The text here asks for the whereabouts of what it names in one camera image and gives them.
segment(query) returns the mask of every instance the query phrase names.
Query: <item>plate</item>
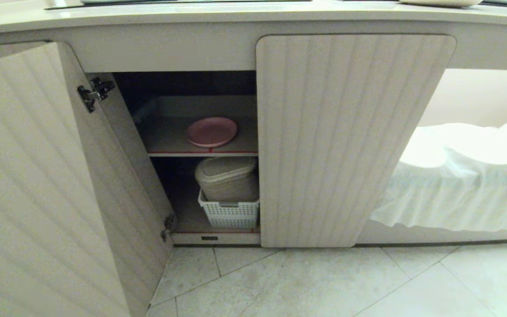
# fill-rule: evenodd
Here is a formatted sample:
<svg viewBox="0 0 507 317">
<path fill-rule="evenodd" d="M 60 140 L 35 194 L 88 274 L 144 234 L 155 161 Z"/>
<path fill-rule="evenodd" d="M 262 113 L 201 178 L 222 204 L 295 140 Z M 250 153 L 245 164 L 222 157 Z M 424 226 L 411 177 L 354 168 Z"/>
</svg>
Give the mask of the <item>plate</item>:
<svg viewBox="0 0 507 317">
<path fill-rule="evenodd" d="M 482 0 L 400 0 L 405 4 L 420 4 L 422 6 L 440 6 L 440 7 L 470 7 L 480 4 Z"/>
<path fill-rule="evenodd" d="M 201 119 L 187 128 L 187 140 L 198 147 L 219 147 L 232 141 L 238 125 L 229 118 Z"/>
</svg>

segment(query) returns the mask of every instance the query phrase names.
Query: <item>white countertop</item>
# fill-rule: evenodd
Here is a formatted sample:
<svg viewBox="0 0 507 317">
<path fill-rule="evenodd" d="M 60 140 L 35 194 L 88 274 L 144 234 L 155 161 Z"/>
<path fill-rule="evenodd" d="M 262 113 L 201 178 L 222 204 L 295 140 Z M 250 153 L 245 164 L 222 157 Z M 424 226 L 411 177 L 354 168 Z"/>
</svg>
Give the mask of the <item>white countertop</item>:
<svg viewBox="0 0 507 317">
<path fill-rule="evenodd" d="M 209 4 L 133 4 L 47 11 L 49 0 L 0 4 L 0 32 L 176 22 L 407 20 L 507 25 L 507 7 L 436 8 L 387 1 L 312 0 Z"/>
</svg>

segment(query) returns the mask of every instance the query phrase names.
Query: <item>ribbed cabinet door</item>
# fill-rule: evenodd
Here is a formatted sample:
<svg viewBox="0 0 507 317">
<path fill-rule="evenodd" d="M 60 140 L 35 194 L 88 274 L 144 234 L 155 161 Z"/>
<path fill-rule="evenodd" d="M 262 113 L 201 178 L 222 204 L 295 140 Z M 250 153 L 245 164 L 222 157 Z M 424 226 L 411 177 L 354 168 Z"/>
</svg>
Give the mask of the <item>ribbed cabinet door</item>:
<svg viewBox="0 0 507 317">
<path fill-rule="evenodd" d="M 354 245 L 455 44 L 396 34 L 259 40 L 262 246 Z"/>
<path fill-rule="evenodd" d="M 0 316 L 143 316 L 171 245 L 72 50 L 0 58 Z"/>
</svg>

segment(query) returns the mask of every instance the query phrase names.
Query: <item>floor tile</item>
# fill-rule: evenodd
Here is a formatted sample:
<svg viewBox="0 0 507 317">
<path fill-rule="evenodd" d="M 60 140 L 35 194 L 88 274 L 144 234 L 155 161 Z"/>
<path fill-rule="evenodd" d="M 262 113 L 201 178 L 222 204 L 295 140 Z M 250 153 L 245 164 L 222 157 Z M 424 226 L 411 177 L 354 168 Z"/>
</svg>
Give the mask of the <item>floor tile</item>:
<svg viewBox="0 0 507 317">
<path fill-rule="evenodd" d="M 352 316 L 408 277 L 380 248 L 288 249 L 177 297 L 188 316 Z"/>
<path fill-rule="evenodd" d="M 175 299 L 170 299 L 167 302 L 150 307 L 146 313 L 146 317 L 177 317 Z"/>
<path fill-rule="evenodd" d="M 408 277 L 413 278 L 458 247 L 458 245 L 448 247 L 383 247 L 383 250 Z"/>
<path fill-rule="evenodd" d="M 507 317 L 507 244 L 460 247 L 441 261 L 498 317 Z"/>
<path fill-rule="evenodd" d="M 215 247 L 214 250 L 221 275 L 226 275 L 279 251 L 279 249 L 265 247 Z"/>
<path fill-rule="evenodd" d="M 357 317 L 493 317 L 443 265 L 436 264 Z"/>
<path fill-rule="evenodd" d="M 171 299 L 219 276 L 211 247 L 176 247 L 151 304 Z"/>
</svg>

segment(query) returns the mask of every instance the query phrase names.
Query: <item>metal hinge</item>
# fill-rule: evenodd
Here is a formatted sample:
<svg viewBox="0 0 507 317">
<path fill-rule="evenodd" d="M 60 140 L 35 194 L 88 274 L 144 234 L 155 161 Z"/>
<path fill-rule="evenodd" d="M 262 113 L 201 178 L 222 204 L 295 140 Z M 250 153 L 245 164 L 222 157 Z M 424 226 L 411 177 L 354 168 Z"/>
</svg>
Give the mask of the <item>metal hinge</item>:
<svg viewBox="0 0 507 317">
<path fill-rule="evenodd" d="M 159 234 L 160 237 L 162 237 L 163 242 L 167 241 L 167 236 L 177 228 L 177 217 L 175 217 L 175 214 L 170 214 L 167 216 L 167 218 L 163 221 L 163 226 L 165 227 L 164 230 Z"/>
<path fill-rule="evenodd" d="M 101 81 L 99 77 L 93 78 L 90 83 L 92 91 L 86 89 L 83 85 L 79 85 L 77 88 L 78 94 L 89 113 L 95 111 L 95 99 L 99 99 L 99 101 L 106 99 L 107 92 L 114 89 L 112 81 Z"/>
</svg>

